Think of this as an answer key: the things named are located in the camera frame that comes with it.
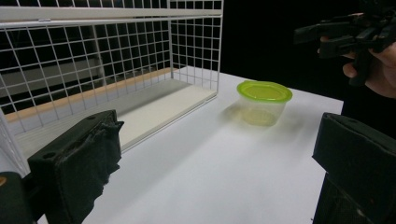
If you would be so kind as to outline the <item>white wire rack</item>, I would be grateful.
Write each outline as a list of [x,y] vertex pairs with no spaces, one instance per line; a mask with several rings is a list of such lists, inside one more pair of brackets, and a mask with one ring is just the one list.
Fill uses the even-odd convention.
[[224,0],[0,0],[0,172],[115,110],[128,149],[219,90]]

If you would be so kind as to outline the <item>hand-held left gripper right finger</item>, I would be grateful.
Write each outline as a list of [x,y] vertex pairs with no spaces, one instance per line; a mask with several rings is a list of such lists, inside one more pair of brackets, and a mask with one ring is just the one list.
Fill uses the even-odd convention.
[[396,224],[396,140],[325,113],[313,159],[325,170],[313,224]]

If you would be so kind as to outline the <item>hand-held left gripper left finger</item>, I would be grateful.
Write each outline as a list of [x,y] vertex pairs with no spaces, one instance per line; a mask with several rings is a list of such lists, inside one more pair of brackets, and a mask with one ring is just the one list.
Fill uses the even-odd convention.
[[82,224],[121,158],[114,110],[96,113],[62,133],[28,159],[49,204],[49,224]]

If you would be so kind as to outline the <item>clear container with green lid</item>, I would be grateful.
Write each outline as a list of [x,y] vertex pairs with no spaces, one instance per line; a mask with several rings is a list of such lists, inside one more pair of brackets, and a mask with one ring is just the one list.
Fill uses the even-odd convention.
[[292,91],[275,82],[246,80],[237,85],[242,120],[255,126],[273,126],[292,99]]

